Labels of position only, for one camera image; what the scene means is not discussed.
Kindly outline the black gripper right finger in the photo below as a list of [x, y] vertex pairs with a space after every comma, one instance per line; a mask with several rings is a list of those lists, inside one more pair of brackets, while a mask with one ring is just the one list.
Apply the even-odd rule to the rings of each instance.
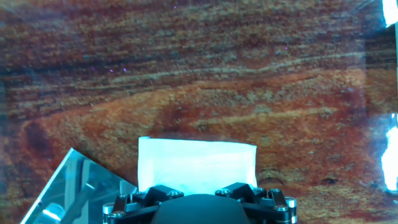
[[237, 201], [250, 223], [297, 223], [297, 200], [286, 197], [280, 189], [267, 190], [237, 182], [216, 190], [215, 195]]

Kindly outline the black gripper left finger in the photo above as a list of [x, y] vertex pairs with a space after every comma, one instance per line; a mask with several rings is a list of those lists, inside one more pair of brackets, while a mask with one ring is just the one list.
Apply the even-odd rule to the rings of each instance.
[[147, 191], [119, 194], [114, 203], [103, 205], [103, 224], [150, 223], [163, 202], [183, 197], [184, 193], [156, 185]]

